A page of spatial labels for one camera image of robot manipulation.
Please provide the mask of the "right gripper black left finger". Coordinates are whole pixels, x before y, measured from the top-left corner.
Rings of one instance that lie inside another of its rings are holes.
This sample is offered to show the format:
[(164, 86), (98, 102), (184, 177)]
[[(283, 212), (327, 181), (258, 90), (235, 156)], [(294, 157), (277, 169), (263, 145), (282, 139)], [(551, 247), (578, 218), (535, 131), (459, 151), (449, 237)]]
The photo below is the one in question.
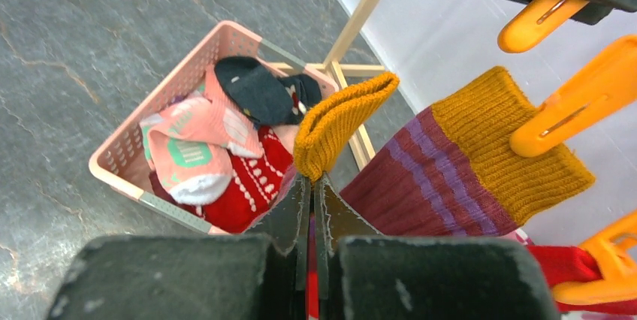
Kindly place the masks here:
[(118, 235), (88, 242), (48, 319), (304, 319), (309, 180), (235, 235)]

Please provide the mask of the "plain red sock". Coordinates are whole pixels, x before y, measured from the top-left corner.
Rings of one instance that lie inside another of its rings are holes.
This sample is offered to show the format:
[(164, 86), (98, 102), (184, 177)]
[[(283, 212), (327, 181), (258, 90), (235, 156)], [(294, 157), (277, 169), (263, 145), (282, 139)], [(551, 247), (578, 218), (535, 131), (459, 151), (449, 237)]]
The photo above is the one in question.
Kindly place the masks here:
[[(592, 282), (602, 279), (596, 260), (578, 247), (527, 245), (527, 250), (539, 262), (550, 288), (562, 282)], [(571, 305), (558, 301), (555, 303), (561, 312), (585, 311), (612, 315), (636, 315), (636, 300), (595, 305)]]

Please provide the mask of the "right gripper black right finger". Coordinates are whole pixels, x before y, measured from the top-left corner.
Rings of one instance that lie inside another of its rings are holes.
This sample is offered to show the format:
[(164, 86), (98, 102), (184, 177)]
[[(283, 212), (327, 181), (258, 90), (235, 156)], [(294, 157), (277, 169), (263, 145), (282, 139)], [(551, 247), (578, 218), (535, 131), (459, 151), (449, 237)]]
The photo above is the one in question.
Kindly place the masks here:
[(498, 237), (381, 235), (314, 185), (322, 319), (559, 319), (539, 263)]

